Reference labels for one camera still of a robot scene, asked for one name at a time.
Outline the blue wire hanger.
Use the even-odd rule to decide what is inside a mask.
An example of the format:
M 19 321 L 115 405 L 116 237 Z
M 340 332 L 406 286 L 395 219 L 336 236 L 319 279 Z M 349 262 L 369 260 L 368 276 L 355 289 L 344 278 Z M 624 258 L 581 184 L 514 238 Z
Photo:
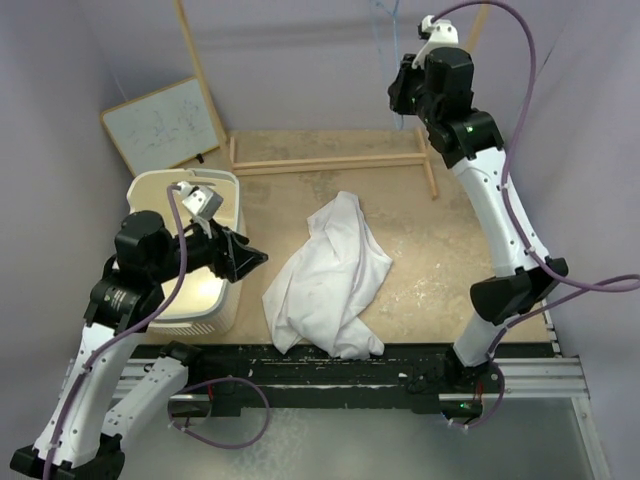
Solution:
M 382 79 L 390 83 L 400 66 L 398 13 L 400 1 L 388 6 L 384 1 L 368 0 L 368 13 Z

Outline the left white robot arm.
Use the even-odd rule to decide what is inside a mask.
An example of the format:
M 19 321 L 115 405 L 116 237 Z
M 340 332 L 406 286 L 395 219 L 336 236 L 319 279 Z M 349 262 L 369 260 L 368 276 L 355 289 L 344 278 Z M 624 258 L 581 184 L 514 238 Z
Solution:
M 207 267 L 237 282 L 267 254 L 243 235 L 209 223 L 177 236 L 163 217 L 128 215 L 115 236 L 115 254 L 93 287 L 75 363 L 49 423 L 31 445 L 15 451 L 12 470 L 36 479 L 116 479 L 134 436 L 178 390 L 194 392 L 206 378 L 200 351 L 177 341 L 161 349 L 151 370 L 118 403 L 112 398 L 124 367 L 159 309 L 173 300 L 162 285 L 182 283 Z

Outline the white t shirt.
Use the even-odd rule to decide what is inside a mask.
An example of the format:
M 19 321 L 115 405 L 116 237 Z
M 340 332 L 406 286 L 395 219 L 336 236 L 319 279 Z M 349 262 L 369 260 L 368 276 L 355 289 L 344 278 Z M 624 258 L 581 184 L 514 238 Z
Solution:
M 359 315 L 393 264 L 366 223 L 357 195 L 341 191 L 307 218 L 309 239 L 262 296 L 266 322 L 282 354 L 303 340 L 332 358 L 363 360 L 384 343 Z

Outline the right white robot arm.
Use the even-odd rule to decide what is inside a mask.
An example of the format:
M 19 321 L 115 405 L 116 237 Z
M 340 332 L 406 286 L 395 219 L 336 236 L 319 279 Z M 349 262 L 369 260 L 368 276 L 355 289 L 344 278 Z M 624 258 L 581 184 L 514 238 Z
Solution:
M 493 117 L 473 107 L 471 56 L 457 47 L 403 56 L 388 88 L 393 112 L 415 116 L 431 146 L 462 184 L 488 240 L 493 276 L 473 284 L 473 314 L 446 354 L 444 376 L 467 391 L 487 370 L 494 341 L 507 323 L 530 313 L 568 273 L 537 237 L 510 176 L 506 151 Z

